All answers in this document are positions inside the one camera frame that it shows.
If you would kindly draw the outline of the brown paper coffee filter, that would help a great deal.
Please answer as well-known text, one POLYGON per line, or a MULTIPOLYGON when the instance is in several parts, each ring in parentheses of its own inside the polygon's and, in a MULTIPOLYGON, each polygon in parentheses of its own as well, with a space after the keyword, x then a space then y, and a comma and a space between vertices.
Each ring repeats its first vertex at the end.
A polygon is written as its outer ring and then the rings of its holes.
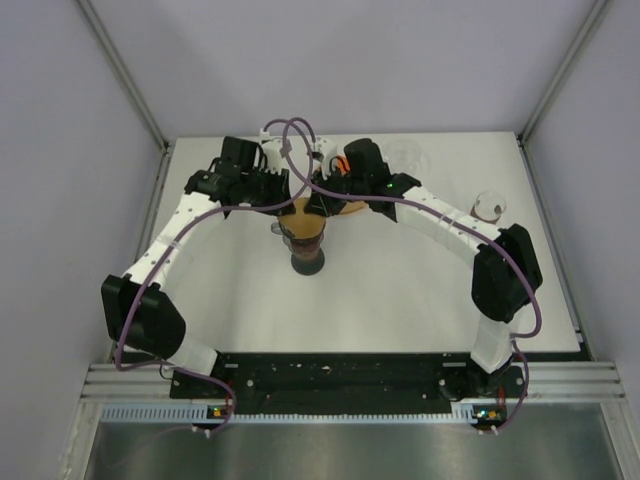
POLYGON ((305 207, 309 200, 309 197, 296 199, 293 203, 295 211, 278 217, 278 221, 299 238, 316 236, 324 230, 326 225, 325 217, 315 213, 305 212, 305 207))

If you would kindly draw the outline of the clear glass cup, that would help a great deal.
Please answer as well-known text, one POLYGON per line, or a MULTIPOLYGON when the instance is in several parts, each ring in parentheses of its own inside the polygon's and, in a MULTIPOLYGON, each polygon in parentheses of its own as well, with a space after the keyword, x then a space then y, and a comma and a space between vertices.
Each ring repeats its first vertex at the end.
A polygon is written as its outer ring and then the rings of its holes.
POLYGON ((384 147, 385 158, 392 171, 412 176, 427 174, 431 163, 421 146, 413 140, 401 138, 384 147))

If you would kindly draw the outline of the clear plastic coffee dripper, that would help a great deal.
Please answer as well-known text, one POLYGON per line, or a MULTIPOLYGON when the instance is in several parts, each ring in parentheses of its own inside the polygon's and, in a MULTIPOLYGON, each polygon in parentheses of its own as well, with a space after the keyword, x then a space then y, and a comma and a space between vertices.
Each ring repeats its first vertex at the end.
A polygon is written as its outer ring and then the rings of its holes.
POLYGON ((324 231, 310 238, 296 237, 279 221, 271 224, 271 232, 279 235, 291 252, 308 252, 318 249, 324 240, 324 231))

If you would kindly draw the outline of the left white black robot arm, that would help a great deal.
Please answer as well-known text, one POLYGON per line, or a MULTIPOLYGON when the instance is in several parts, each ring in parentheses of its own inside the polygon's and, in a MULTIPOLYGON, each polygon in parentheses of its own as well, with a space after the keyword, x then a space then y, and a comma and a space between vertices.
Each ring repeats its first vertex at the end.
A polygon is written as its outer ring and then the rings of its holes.
POLYGON ((227 136, 218 157, 187 180, 169 220, 145 253, 121 276, 101 286, 107 330, 125 348, 193 371, 192 384, 205 396, 226 387, 217 351, 198 340, 173 297, 184 274, 214 228, 233 210, 278 215, 291 210, 289 171, 279 139, 259 142, 227 136))

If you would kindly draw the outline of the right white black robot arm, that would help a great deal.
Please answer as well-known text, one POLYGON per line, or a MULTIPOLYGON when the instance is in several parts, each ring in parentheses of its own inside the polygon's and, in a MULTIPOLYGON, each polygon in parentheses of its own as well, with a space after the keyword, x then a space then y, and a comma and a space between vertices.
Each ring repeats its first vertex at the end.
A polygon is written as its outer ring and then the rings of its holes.
POLYGON ((312 194, 306 212, 333 217, 347 205, 363 202, 431 238, 470 268, 470 296, 480 320, 466 380, 474 393, 492 394, 502 385, 502 371, 522 336, 515 326, 521 310, 530 306, 534 312, 529 337, 542 326, 535 293, 543 278, 528 230, 519 224, 500 228, 449 205, 418 179, 392 172, 369 138, 343 149, 321 138, 313 141, 310 152, 320 167, 309 181, 312 194))

